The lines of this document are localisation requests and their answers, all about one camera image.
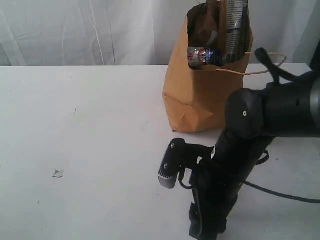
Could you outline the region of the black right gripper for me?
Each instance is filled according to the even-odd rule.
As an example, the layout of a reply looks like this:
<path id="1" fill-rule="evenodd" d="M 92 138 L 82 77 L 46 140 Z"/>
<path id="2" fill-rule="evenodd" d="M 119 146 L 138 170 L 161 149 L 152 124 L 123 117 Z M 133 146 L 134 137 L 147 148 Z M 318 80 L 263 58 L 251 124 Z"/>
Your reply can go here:
<path id="1" fill-rule="evenodd" d="M 238 163 L 219 163 L 210 168 L 201 162 L 191 171 L 189 183 L 194 203 L 189 209 L 192 238 L 206 238 L 206 234 L 222 234 L 227 228 L 227 218 L 238 199 L 238 182 L 232 177 L 240 173 Z"/>

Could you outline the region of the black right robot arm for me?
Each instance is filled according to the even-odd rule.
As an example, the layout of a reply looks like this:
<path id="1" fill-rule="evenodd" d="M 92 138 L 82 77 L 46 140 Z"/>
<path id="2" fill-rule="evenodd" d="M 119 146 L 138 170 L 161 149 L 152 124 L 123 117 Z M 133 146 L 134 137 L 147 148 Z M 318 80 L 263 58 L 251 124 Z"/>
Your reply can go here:
<path id="1" fill-rule="evenodd" d="M 225 128 L 215 147 L 191 174 L 190 236 L 214 240 L 226 230 L 239 190 L 275 138 L 319 135 L 318 72 L 285 84 L 272 82 L 262 90 L 235 91 L 227 101 Z"/>

